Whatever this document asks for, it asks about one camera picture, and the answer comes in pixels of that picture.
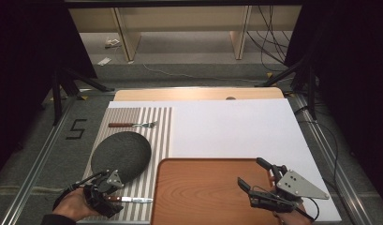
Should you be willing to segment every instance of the wooden board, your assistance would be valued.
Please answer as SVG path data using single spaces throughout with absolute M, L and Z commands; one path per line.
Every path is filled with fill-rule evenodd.
M 156 88 L 120 90 L 114 101 L 144 100 L 225 100 L 284 98 L 276 87 L 199 87 L 199 88 Z
M 255 158 L 167 158 L 155 185 L 152 225 L 277 225 L 272 212 L 252 208 L 237 183 L 269 190 L 269 173 Z

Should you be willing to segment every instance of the black and white striped pattern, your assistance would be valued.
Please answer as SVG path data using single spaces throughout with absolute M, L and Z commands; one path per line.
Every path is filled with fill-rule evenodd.
M 84 178 L 92 175 L 90 161 L 97 146 L 107 137 L 122 131 L 134 131 L 143 135 L 151 145 L 152 158 L 148 168 L 140 177 L 125 184 L 125 188 L 118 190 L 115 195 L 153 198 L 156 170 L 163 158 L 169 158 L 171 151 L 170 128 L 172 108 L 108 108 L 101 122 L 92 154 L 86 167 Z M 146 123 L 157 121 L 155 128 L 143 127 L 109 127 L 109 123 Z M 123 203 L 124 209 L 109 220 L 149 221 L 152 204 Z M 87 220 L 108 220 L 106 217 L 89 217 Z

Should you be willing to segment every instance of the metal rail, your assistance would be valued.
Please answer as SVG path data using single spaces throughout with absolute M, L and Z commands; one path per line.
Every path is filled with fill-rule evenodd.
M 70 108 L 73 106 L 74 102 L 76 101 L 77 97 L 68 97 L 66 100 L 66 106 L 64 107 L 63 116 L 58 121 L 56 126 L 53 126 L 47 140 L 45 141 L 41 151 L 39 152 L 36 161 L 33 164 L 33 167 L 31 168 L 30 172 L 28 173 L 27 177 L 25 178 L 22 186 L 19 189 L 19 192 L 17 193 L 15 199 L 13 200 L 12 204 L 7 210 L 7 213 L 2 221 L 2 225 L 12 225 L 16 224 L 30 194 L 33 189 L 33 186 L 35 185 L 44 165 L 47 161 L 54 144 L 57 140 L 58 134 L 62 130 L 63 124 L 66 121 L 66 117 L 68 115 L 68 112 Z
M 304 97 L 298 95 L 297 103 L 300 107 L 303 107 L 307 104 Z M 336 161 L 336 153 L 333 151 L 331 146 L 329 145 L 328 140 L 322 132 L 319 124 L 315 124 L 312 120 L 311 115 L 308 112 L 304 112 L 303 114 L 306 121 L 312 122 L 309 123 L 309 128 L 313 135 L 316 138 L 316 141 L 319 145 L 320 150 L 327 163 L 330 166 L 331 171 L 334 174 L 334 168 L 336 168 L 336 183 L 341 192 L 341 195 L 345 198 L 349 211 L 351 212 L 354 221 L 359 225 L 370 225 L 373 224 L 370 219 L 368 213 L 366 212 L 366 208 L 364 207 L 360 197 L 358 196 L 357 191 L 346 177 L 346 173 L 343 171 L 341 164 Z

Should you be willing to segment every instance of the white table surface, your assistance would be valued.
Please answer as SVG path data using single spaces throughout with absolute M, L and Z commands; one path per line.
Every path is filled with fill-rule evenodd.
M 286 165 L 329 193 L 285 98 L 247 100 L 112 101 L 109 108 L 172 107 L 173 158 L 264 158 Z M 316 200 L 317 222 L 339 222 L 330 198 Z M 317 208 L 304 200 L 307 213 Z

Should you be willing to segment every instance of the gray carpet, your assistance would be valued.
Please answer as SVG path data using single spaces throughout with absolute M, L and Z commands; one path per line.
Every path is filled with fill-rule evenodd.
M 146 65 L 146 67 L 144 65 L 96 66 L 96 73 L 99 77 L 96 81 L 115 88 L 148 88 L 173 86 L 254 86 L 265 82 L 267 79 L 267 69 L 262 65 L 187 64 Z M 267 67 L 275 69 L 283 68 L 279 65 L 267 65 Z M 151 71 L 151 69 L 163 70 L 165 73 Z M 286 80 L 279 82 L 278 85 L 282 90 L 288 91 L 290 89 L 290 82 Z M 83 82 L 77 82 L 77 84 L 79 88 L 90 87 Z M 65 188 L 72 182 L 82 178 L 104 111 L 112 99 L 113 95 L 92 92 L 88 94 L 86 100 L 80 99 L 75 102 L 52 149 L 52 154 L 37 180 L 36 186 Z M 294 111 L 300 108 L 296 103 L 296 98 L 288 97 L 287 99 Z M 352 157 L 341 131 L 331 118 L 331 113 L 325 107 L 320 97 L 317 97 L 317 103 L 319 103 L 317 104 L 318 122 L 334 134 L 333 137 L 329 131 L 323 130 L 330 145 L 332 147 L 335 146 L 334 138 L 337 141 L 339 164 L 342 165 L 348 179 L 360 195 L 363 204 L 368 206 L 366 210 L 373 224 L 383 224 L 383 202 L 359 166 L 358 161 Z M 52 129 L 53 104 L 50 101 L 50 96 L 47 96 L 44 106 L 45 110 L 39 112 L 34 125 L 30 127 L 29 135 L 24 137 L 23 150 L 14 153 L 4 170 L 0 173 L 0 221 Z M 304 120 L 303 113 L 306 112 L 297 114 L 299 121 Z M 68 137 L 76 137 L 80 134 L 79 131 L 70 131 L 74 121 L 77 119 L 86 120 L 77 123 L 77 128 L 84 128 L 82 137 L 75 140 L 68 139 Z M 300 126 L 323 178 L 332 181 L 332 172 L 322 156 L 317 141 L 308 128 L 309 125 L 307 123 L 300 123 Z M 328 186 L 328 189 L 341 214 L 343 220 L 341 224 L 351 224 L 351 219 L 348 217 L 346 209 L 340 201 L 339 194 L 330 186 Z M 58 194 L 53 189 L 33 191 L 22 210 L 17 224 L 38 224 L 42 216 L 51 211 L 52 203 L 57 196 Z

